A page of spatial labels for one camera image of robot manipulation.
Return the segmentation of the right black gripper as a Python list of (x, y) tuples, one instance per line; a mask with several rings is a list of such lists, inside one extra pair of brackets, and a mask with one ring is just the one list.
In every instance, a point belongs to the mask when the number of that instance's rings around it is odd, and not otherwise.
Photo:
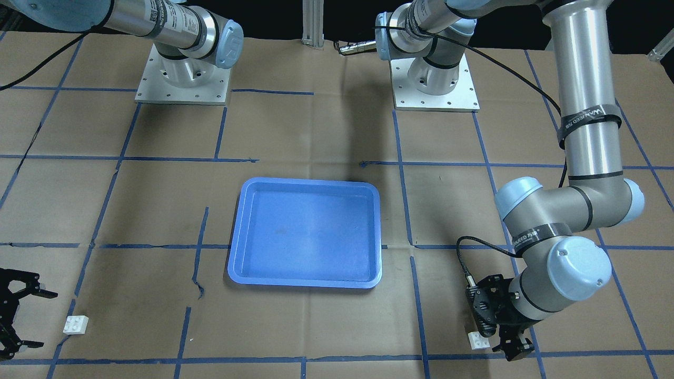
[[(25, 284), (23, 290), (13, 293), (9, 285), (13, 281)], [(58, 293), (37, 286), (37, 273), (13, 269), (1, 269), (1, 340), (3, 348), (15, 348), (16, 352), (24, 352), (29, 348), (41, 348), (44, 342), (25, 341), (17, 336), (13, 327), (19, 300), (34, 295), (44, 299), (54, 299)]]

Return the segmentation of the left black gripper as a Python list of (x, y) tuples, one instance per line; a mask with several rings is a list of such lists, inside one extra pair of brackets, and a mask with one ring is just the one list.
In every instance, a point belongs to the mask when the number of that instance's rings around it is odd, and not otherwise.
[(493, 274), (475, 281), (467, 276), (465, 297), (472, 312), (479, 334), (490, 338), (499, 330), (499, 344), (492, 348), (493, 353), (503, 353), (508, 362), (525, 359), (535, 351), (524, 332), (532, 326), (532, 320), (522, 316), (513, 305), (515, 295), (509, 290), (512, 278), (502, 274)]

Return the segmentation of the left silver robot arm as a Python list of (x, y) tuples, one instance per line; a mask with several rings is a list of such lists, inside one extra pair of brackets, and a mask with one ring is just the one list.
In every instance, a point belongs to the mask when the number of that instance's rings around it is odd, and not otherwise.
[[(526, 329), (609, 283), (613, 267), (608, 254), (574, 233), (623, 225), (645, 208), (643, 192), (623, 174), (622, 119), (614, 96), (606, 15), (611, 3), (413, 1), (379, 14), (374, 26), (380, 59), (416, 58), (419, 68), (411, 72), (419, 72), (415, 79), (425, 83), (415, 86), (433, 95), (450, 89), (435, 84), (431, 89), (427, 78), (444, 69), (457, 71), (463, 50), (448, 45), (473, 49), (463, 41), (470, 38), (479, 17), (503, 7), (535, 4), (551, 30), (561, 101), (558, 144), (565, 152), (569, 185), (544, 189), (537, 179), (521, 177), (496, 192), (495, 205), (512, 235), (514, 254), (476, 237), (457, 240), (475, 324), (485, 338), (498, 328), (500, 343), (492, 351), (503, 351), (508, 362), (534, 351), (524, 336)], [(463, 240), (523, 257), (527, 268), (516, 278), (494, 274), (475, 283), (461, 256)]]

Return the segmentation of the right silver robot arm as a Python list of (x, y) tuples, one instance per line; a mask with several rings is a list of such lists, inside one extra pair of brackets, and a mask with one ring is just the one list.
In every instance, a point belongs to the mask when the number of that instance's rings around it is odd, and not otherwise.
[[(165, 83), (173, 88), (192, 88), (214, 83), (216, 69), (231, 69), (243, 50), (244, 33), (234, 20), (197, 5), (172, 1), (2, 1), (12, 9), (49, 28), (80, 36), (48, 56), (23, 77), (2, 86), (2, 91), (22, 83), (70, 46), (99, 29), (108, 28), (153, 41), (162, 60), (187, 62), (190, 69), (169, 63)], [(24, 288), (12, 292), (13, 282)], [(53, 299), (58, 293), (44, 289), (40, 274), (2, 268), (2, 361), (11, 360), (22, 348), (40, 348), (43, 342), (19, 338), (14, 319), (20, 300), (27, 296)]]

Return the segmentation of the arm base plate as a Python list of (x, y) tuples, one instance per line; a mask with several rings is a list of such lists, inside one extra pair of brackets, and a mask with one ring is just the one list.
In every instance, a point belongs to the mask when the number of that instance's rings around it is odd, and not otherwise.
[(458, 66), (440, 69), (423, 58), (389, 62), (394, 108), (400, 111), (477, 112), (481, 109), (465, 55)]
[(177, 48), (154, 43), (135, 101), (152, 105), (226, 105), (231, 70), (179, 57), (178, 52)]

